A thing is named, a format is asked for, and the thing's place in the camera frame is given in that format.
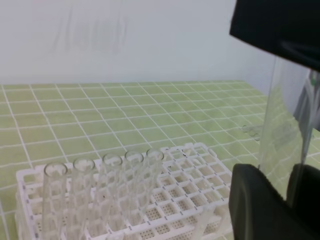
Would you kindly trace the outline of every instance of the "test tube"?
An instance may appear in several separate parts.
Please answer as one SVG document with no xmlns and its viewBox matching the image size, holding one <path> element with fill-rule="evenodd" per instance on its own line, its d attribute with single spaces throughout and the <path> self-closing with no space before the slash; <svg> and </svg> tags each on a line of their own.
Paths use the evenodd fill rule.
<svg viewBox="0 0 320 240">
<path fill-rule="evenodd" d="M 73 162 L 66 222 L 68 240 L 80 240 L 84 234 L 94 168 L 95 162 L 88 158 L 78 158 Z"/>
<path fill-rule="evenodd" d="M 144 156 L 136 151 L 127 151 L 124 155 L 122 178 L 119 184 L 118 202 L 121 214 L 130 224 L 136 217 L 141 218 L 137 205 L 137 183 L 145 167 Z"/>
<path fill-rule="evenodd" d="M 117 201 L 117 188 L 121 178 L 123 160 L 108 153 L 103 156 L 90 217 L 89 232 L 92 237 L 106 233 L 106 225 L 114 231 L 124 227 Z"/>
<path fill-rule="evenodd" d="M 152 178 L 152 187 L 150 190 L 152 191 L 156 187 L 157 178 L 162 170 L 162 161 L 165 157 L 164 153 L 158 149 L 150 148 L 146 151 L 146 156 L 148 158 L 148 165 L 150 167 Z"/>
<path fill-rule="evenodd" d="M 60 240 L 68 168 L 63 163 L 44 167 L 42 197 L 42 239 Z"/>
<path fill-rule="evenodd" d="M 161 172 L 164 154 L 157 149 L 151 148 L 146 152 L 144 167 L 137 178 L 136 205 L 139 214 L 131 217 L 130 224 L 135 226 L 143 221 L 143 216 L 150 202 L 152 190 L 156 186 L 157 178 Z"/>
</svg>

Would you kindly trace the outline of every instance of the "white wall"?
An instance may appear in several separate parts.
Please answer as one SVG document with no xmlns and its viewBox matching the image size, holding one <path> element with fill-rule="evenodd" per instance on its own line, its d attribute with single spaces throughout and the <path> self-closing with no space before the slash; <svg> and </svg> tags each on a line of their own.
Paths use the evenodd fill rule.
<svg viewBox="0 0 320 240">
<path fill-rule="evenodd" d="M 0 83 L 245 80 L 268 92 L 275 58 L 229 36 L 235 0 L 120 3 L 0 0 Z"/>
</svg>

